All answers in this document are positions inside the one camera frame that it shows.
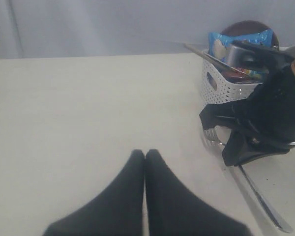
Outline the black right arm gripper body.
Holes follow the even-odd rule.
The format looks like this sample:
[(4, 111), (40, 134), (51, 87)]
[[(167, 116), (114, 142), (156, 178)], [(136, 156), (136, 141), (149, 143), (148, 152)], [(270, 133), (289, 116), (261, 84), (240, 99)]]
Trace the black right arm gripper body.
[(257, 85), (246, 102), (254, 138), (295, 146), (295, 75), (290, 66)]

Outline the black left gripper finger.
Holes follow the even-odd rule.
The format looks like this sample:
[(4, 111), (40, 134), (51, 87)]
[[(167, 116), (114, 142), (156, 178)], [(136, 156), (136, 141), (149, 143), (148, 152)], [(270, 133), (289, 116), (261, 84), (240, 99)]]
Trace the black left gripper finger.
[(249, 102), (206, 104), (199, 114), (204, 130), (224, 126), (232, 130), (248, 130)]
[(156, 149), (146, 154), (146, 201), (151, 236), (250, 236), (241, 222), (192, 193)]
[(46, 236), (141, 236), (145, 155), (139, 149), (93, 200), (52, 223)]
[(269, 143), (253, 141), (250, 136), (245, 136), (239, 131), (230, 130), (230, 136), (222, 151), (223, 161), (226, 166), (238, 166), (261, 158), (284, 155), (290, 149), (282, 146), (272, 146)]

